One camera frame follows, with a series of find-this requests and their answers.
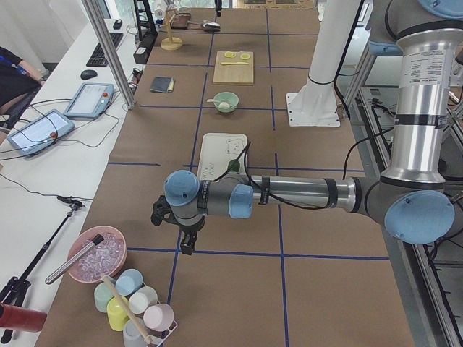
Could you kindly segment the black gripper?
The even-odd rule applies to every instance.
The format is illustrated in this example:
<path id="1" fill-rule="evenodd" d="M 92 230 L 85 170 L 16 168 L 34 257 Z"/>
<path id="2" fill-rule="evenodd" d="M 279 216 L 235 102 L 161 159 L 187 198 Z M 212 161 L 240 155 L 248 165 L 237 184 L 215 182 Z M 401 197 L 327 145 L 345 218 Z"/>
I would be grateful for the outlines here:
<path id="1" fill-rule="evenodd" d="M 194 215 L 191 218 L 180 218 L 176 215 L 175 218 L 178 222 L 179 230 L 184 234 L 184 238 L 180 244 L 181 252 L 185 255 L 192 255 L 195 251 L 197 234 L 205 225 L 205 216 Z"/>

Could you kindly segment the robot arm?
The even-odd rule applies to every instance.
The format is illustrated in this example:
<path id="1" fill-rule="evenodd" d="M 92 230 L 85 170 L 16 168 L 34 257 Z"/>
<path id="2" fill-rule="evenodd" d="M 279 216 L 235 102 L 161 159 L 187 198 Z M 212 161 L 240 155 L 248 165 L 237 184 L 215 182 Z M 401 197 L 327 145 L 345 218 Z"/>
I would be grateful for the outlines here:
<path id="1" fill-rule="evenodd" d="M 438 172 L 456 47 L 462 41 L 460 1 L 376 1 L 370 46 L 402 52 L 399 99 L 388 168 L 378 179 L 296 179 L 225 173 L 201 181 L 171 173 L 153 205 L 152 223 L 179 226 L 191 254 L 208 215 L 249 218 L 252 204 L 285 203 L 304 210 L 342 208 L 381 224 L 394 238 L 428 244 L 444 236 L 455 209 Z"/>

